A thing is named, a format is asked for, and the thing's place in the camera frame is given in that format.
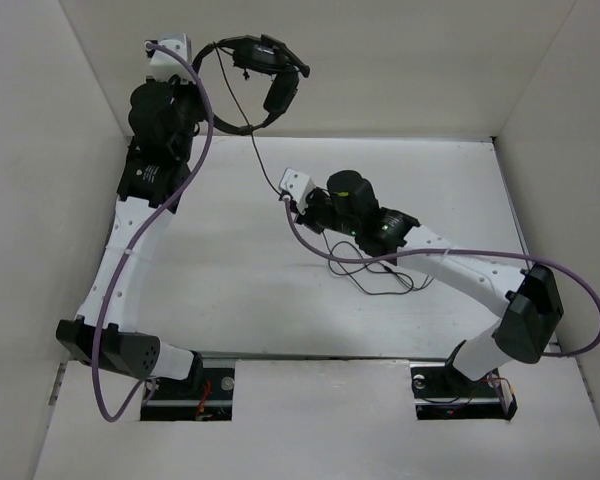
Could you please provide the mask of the black headphones with cable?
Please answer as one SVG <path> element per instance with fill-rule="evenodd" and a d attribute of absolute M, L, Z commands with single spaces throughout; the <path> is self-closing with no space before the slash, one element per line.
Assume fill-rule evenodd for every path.
<path fill-rule="evenodd" d="M 267 117 L 262 122 L 256 125 L 247 122 L 244 126 L 236 126 L 218 116 L 214 118 L 214 128 L 223 133 L 253 137 L 255 131 L 269 126 L 286 113 L 297 93 L 299 79 L 310 75 L 310 67 L 283 42 L 261 35 L 232 37 L 208 44 L 194 58 L 193 70 L 199 71 L 203 59 L 212 51 L 220 53 L 226 50 L 231 51 L 233 65 L 244 71 L 245 78 L 249 77 L 251 71 L 273 78 L 263 103 Z M 295 215 L 294 222 L 298 224 L 295 202 L 288 195 L 283 195 L 280 188 L 274 188 L 273 191 L 281 198 L 289 198 L 290 211 Z M 405 245 L 403 236 L 420 225 L 418 220 L 407 214 L 385 207 L 381 209 L 380 226 L 376 234 L 371 237 L 350 236 L 354 241 L 348 246 L 359 258 L 365 255 L 378 258 L 395 253 Z"/>

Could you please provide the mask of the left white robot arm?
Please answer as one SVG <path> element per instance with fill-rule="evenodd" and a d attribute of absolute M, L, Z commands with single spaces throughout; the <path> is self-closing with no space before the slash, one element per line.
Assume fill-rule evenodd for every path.
<path fill-rule="evenodd" d="M 168 378 L 189 397 L 203 387 L 198 355 L 139 332 L 139 304 L 153 253 L 178 208 L 176 202 L 161 206 L 190 174 L 193 138 L 206 112 L 196 85 L 176 76 L 147 80 L 132 92 L 130 104 L 133 137 L 112 231 L 91 290 L 75 319 L 59 322 L 56 338 L 86 366 L 98 339 L 100 369 L 138 380 Z"/>

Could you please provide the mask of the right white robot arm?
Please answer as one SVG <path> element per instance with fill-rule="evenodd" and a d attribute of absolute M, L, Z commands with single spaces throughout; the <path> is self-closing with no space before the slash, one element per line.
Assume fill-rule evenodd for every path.
<path fill-rule="evenodd" d="M 443 381 L 450 391 L 467 393 L 511 361 L 536 364 L 542 358 L 563 315 L 550 268 L 534 263 L 524 270 L 489 254 L 464 254 L 415 217 L 380 206 L 371 183 L 354 170 L 331 175 L 321 189 L 309 175 L 287 169 L 279 186 L 297 224 L 316 234 L 347 235 L 365 256 L 430 276 L 495 316 L 491 327 L 447 358 Z"/>

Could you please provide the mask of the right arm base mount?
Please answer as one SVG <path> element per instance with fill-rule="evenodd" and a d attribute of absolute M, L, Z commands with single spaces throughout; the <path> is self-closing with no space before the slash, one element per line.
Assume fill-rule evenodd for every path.
<path fill-rule="evenodd" d="M 418 420 L 504 420 L 518 411 L 510 381 L 497 369 L 469 380 L 442 363 L 409 367 Z"/>

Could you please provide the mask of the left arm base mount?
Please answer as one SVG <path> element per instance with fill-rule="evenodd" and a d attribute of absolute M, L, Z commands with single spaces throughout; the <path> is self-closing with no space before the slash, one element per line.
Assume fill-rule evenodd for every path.
<path fill-rule="evenodd" d="M 207 358 L 202 363 L 199 385 L 159 379 L 154 392 L 143 394 L 140 420 L 144 422 L 230 421 L 233 411 L 236 360 Z"/>

